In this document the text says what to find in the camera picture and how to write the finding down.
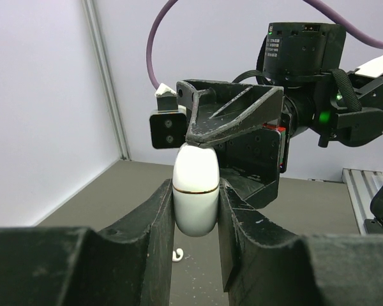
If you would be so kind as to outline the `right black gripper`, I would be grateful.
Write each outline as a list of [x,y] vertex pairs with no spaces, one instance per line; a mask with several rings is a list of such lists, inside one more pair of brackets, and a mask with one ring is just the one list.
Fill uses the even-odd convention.
[[254,208],[275,200],[287,139],[283,88],[183,80],[176,89],[177,103],[191,111],[186,143],[214,147],[221,177]]

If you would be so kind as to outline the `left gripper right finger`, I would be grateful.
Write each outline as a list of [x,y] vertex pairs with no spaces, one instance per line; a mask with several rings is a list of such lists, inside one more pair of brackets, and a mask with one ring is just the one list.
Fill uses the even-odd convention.
[[218,238],[231,305],[383,305],[383,234],[296,235],[222,180]]

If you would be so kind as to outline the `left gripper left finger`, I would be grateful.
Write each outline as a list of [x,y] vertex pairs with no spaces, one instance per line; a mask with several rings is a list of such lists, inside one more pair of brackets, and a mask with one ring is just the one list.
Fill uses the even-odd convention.
[[172,182],[100,231],[0,228],[0,305],[168,305]]

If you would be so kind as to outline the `white earbud charging case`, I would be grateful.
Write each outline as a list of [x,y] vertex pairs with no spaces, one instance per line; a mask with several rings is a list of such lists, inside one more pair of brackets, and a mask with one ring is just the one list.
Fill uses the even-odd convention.
[[182,233],[203,237],[213,230],[219,190],[220,170],[215,150],[183,144],[172,176],[175,219]]

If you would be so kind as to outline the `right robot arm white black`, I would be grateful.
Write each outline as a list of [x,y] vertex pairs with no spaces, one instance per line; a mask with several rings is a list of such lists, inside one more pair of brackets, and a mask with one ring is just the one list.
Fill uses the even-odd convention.
[[360,147],[383,135],[383,56],[344,71],[345,38],[339,24],[272,22],[245,74],[255,84],[243,75],[177,83],[177,103],[188,111],[172,179],[181,232],[212,231],[223,183],[254,208],[274,201],[290,141],[306,130],[319,147]]

